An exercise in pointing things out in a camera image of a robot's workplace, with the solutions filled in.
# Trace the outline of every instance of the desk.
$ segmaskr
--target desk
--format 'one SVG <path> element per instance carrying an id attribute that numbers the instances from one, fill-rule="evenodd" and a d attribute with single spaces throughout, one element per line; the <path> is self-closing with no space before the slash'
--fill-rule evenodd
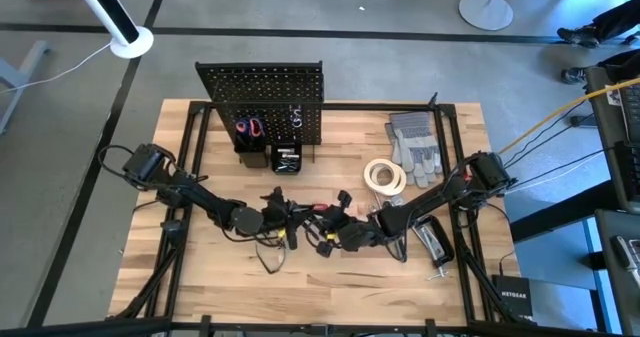
<path id="1" fill-rule="evenodd" d="M 154 143 L 178 153 L 189 103 L 184 99 L 164 101 Z M 480 104 L 455 107 L 465 155 L 488 151 Z M 384 130 L 388 121 L 384 111 L 325 110 L 323 142 L 315 147 L 315 163 L 310 158 L 312 149 L 305 148 L 300 175 L 276 176 L 270 169 L 247 169 L 238 163 L 214 112 L 202 155 L 200 174 L 209 176 L 203 185 L 218 196 L 243 200 L 254 208 L 264 206 L 259 196 L 269 194 L 275 186 L 281 186 L 286 198 L 299 203 L 335 203 L 338 191 L 344 189 L 353 197 L 347 212 L 363 218 L 375 199 L 364 185 L 362 171 L 370 160 L 390 157 Z M 196 135 L 197 131 L 192 134 L 194 140 Z M 448 123 L 445 135 L 451 142 Z M 455 165 L 450 144 L 449 156 Z M 422 192 L 408 187 L 403 197 L 410 200 Z M 153 198 L 154 193 L 141 193 L 138 204 Z M 503 206 L 499 199 L 491 202 Z M 158 226 L 165 210 L 154 204 L 134 214 L 110 314 L 121 311 L 151 275 L 160 238 Z M 434 215 L 451 239 L 448 207 L 441 207 Z M 485 208 L 477 223 L 487 274 L 495 274 L 500 258 L 513 251 L 508 221 L 495 209 Z M 228 242 L 204 211 L 194 208 L 173 320 L 199 322 L 201 315 L 208 314 L 218 323 L 419 326 L 425 318 L 433 318 L 438 326 L 465 326 L 457 264 L 446 265 L 446 278 L 426 281 L 436 270 L 419 240 L 412 233 L 408 236 L 409 260 L 401 264 L 383 247 L 362 248 L 357 253 L 334 251 L 325 259 L 299 234 L 298 250 L 288 253 L 279 273 L 268 275 L 253 244 Z M 504 260 L 504 268 L 506 274 L 519 274 L 515 255 Z M 471 274 L 470 279 L 476 318 L 481 319 L 479 287 Z M 165 283 L 161 303 L 166 300 L 166 289 Z"/>
<path id="2" fill-rule="evenodd" d="M 587 92 L 597 91 L 605 85 L 614 84 L 609 80 L 606 70 L 600 67 L 587 69 L 587 81 Z M 522 242 L 581 221 L 592 216 L 596 209 L 640 213 L 640 203 L 631 201 L 625 192 L 615 151 L 611 149 L 617 142 L 626 140 L 621 108 L 610 105 L 604 95 L 592 98 L 590 102 L 602 148 L 606 150 L 604 154 L 611 179 L 512 223 L 511 233 L 514 242 Z"/>
<path id="3" fill-rule="evenodd" d="M 609 272 L 620 326 L 622 333 L 629 336 L 640 334 L 640 303 L 638 302 L 640 301 L 640 290 L 631 274 L 622 268 L 610 241 L 613 236 L 621 236 L 625 240 L 640 238 L 639 217 L 614 211 L 596 211 L 596 224 L 602 244 L 602 253 Z"/>

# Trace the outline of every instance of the gray desk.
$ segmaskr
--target gray desk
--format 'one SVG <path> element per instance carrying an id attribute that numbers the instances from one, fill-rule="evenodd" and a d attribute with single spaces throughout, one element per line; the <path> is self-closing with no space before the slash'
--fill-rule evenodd
<path id="1" fill-rule="evenodd" d="M 638 336 L 640 335 L 640 289 L 636 286 L 631 274 L 620 265 L 610 240 L 613 236 L 622 236 L 626 240 L 640 238 L 640 216 L 606 210 L 597 210 L 595 216 L 622 333 Z"/>
<path id="2" fill-rule="evenodd" d="M 587 70 L 587 81 L 587 92 L 597 91 L 605 85 L 614 84 L 609 80 L 606 70 L 600 67 Z M 602 148 L 607 149 L 617 142 L 625 141 L 626 131 L 621 108 L 610 105 L 605 95 L 592 98 L 590 101 L 600 132 Z M 615 151 L 606 150 L 605 156 L 611 174 L 610 180 L 512 223 L 513 241 L 522 242 L 581 221 L 591 217 L 597 209 L 623 210 L 640 214 L 640 203 L 631 201 L 625 192 Z"/>

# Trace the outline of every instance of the masking tape roll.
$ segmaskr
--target masking tape roll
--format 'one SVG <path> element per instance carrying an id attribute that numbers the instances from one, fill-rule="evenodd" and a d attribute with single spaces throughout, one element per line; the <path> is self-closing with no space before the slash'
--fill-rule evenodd
<path id="1" fill-rule="evenodd" d="M 378 184 L 378 174 L 385 169 L 391 172 L 391 183 L 380 186 Z M 364 168 L 364 182 L 375 192 L 391 197 L 400 194 L 404 190 L 407 185 L 407 175 L 395 163 L 378 158 L 369 162 Z"/>

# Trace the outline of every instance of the white lamp base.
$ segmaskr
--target white lamp base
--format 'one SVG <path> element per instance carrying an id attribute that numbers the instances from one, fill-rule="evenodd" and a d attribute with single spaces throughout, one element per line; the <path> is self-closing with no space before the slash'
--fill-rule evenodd
<path id="1" fill-rule="evenodd" d="M 113 52 L 114 55 L 124 59 L 132 59 L 142 56 L 151 49 L 153 45 L 153 33 L 144 27 L 136 28 L 140 35 L 133 43 L 123 45 L 118 43 L 115 38 L 111 40 L 111 52 Z"/>
<path id="2" fill-rule="evenodd" d="M 487 31 L 503 29 L 513 21 L 513 9 L 505 0 L 460 0 L 458 8 L 470 25 Z"/>

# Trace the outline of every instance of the yellow cable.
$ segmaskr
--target yellow cable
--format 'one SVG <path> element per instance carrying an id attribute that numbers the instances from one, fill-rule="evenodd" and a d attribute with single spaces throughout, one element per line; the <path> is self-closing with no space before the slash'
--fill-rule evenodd
<path id="1" fill-rule="evenodd" d="M 502 150 L 500 150 L 500 154 L 505 153 L 506 151 L 510 150 L 513 146 L 515 146 L 516 144 L 518 144 L 520 141 L 522 141 L 523 139 L 525 139 L 528 135 L 530 135 L 531 133 L 533 133 L 535 130 L 537 130 L 538 128 L 540 128 L 540 126 L 542 126 L 543 124 L 547 123 L 550 119 L 552 119 L 553 117 L 559 115 L 560 113 L 568 110 L 569 108 L 577 105 L 578 103 L 582 102 L 582 101 L 586 101 L 588 99 L 594 98 L 594 97 L 598 97 L 600 95 L 602 95 L 603 93 L 607 93 L 609 91 L 613 91 L 613 90 L 617 90 L 620 88 L 624 88 L 624 87 L 628 87 L 634 84 L 640 83 L 640 78 L 635 78 L 626 82 L 622 82 L 622 83 L 618 83 L 616 85 L 613 86 L 609 86 L 606 88 L 603 88 L 601 90 L 595 91 L 595 92 L 591 92 L 589 94 L 586 94 L 572 102 L 567 103 L 566 105 L 558 108 L 557 110 L 553 111 L 552 114 L 548 115 L 547 117 L 545 117 L 545 119 L 543 119 L 542 121 L 538 122 L 538 124 L 536 124 L 535 126 L 531 127 L 527 132 L 525 132 L 522 136 L 516 138 L 515 141 L 511 142 L 507 147 L 503 148 Z"/>

